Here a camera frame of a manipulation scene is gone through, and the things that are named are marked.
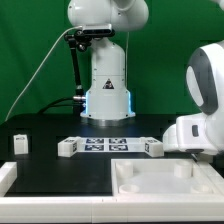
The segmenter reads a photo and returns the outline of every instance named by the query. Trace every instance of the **table surface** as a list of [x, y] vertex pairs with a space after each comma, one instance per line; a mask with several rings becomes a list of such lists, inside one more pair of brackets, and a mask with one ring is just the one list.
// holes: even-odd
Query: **table surface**
[[[145, 153], [76, 153], [57, 156], [57, 143], [70, 136], [154, 137], [162, 139], [178, 115], [137, 115], [120, 127], [97, 127], [74, 115], [25, 114], [0, 125], [0, 161], [16, 161], [18, 178], [6, 197], [30, 196], [112, 196], [111, 159], [150, 159]], [[15, 156], [13, 135], [26, 134], [29, 155]], [[187, 153], [165, 153], [165, 158], [192, 158]], [[213, 166], [221, 174], [222, 167]]]

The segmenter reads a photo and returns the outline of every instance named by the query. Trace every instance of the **white block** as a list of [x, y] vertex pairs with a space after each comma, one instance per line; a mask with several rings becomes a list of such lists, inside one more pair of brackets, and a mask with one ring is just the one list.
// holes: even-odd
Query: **white block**
[[145, 152], [151, 157], [162, 157], [164, 156], [163, 143], [152, 137], [146, 138]]
[[15, 155], [28, 154], [27, 135], [14, 135], [13, 138]]
[[78, 150], [80, 137], [69, 137], [58, 143], [58, 156], [72, 157]]
[[0, 169], [0, 197], [4, 197], [17, 178], [15, 162], [5, 163]]

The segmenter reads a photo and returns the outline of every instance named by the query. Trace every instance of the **robot body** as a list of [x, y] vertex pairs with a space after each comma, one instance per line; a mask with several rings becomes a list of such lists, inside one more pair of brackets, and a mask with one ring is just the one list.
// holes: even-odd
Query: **robot body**
[[107, 38], [92, 41], [92, 86], [81, 116], [95, 122], [135, 116], [125, 87], [125, 53]]
[[[81, 32], [105, 33], [141, 29], [149, 16], [144, 0], [71, 0], [68, 17]], [[119, 125], [134, 117], [125, 86], [125, 53], [108, 38], [93, 38], [92, 86], [81, 117], [100, 126]]]
[[182, 116], [163, 136], [166, 151], [224, 150], [224, 41], [197, 49], [187, 69], [189, 92], [202, 113]]

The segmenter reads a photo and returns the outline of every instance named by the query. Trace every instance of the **green backdrop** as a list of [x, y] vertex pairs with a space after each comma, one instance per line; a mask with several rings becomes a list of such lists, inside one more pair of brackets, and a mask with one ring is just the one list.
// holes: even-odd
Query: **green backdrop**
[[[198, 112], [185, 86], [193, 51], [224, 38], [224, 12], [209, 0], [146, 0], [150, 20], [130, 33], [128, 88], [137, 114]], [[55, 40], [71, 27], [69, 0], [0, 0], [0, 123]], [[125, 48], [126, 34], [113, 41]], [[90, 86], [90, 51], [79, 54], [85, 90]], [[74, 95], [70, 51], [61, 41], [12, 115], [36, 113]], [[51, 109], [51, 113], [62, 112]]]

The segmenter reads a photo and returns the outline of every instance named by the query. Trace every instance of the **black cable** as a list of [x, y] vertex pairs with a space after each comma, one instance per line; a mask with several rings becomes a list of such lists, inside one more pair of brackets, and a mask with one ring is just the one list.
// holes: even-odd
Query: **black cable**
[[48, 104], [46, 107], [39, 110], [38, 114], [43, 114], [46, 110], [48, 110], [48, 108], [55, 106], [55, 104], [57, 104], [57, 103], [61, 103], [64, 101], [69, 101], [69, 100], [74, 101], [73, 97], [66, 97], [66, 98], [61, 98], [61, 99], [55, 100], [52, 103]]
[[50, 106], [50, 107], [45, 108], [45, 110], [42, 112], [42, 114], [43, 114], [44, 112], [46, 112], [48, 109], [50, 109], [50, 108], [54, 108], [54, 107], [72, 107], [72, 108], [74, 108], [74, 106], [80, 106], [80, 105], [79, 105], [79, 104], [52, 105], [52, 106]]

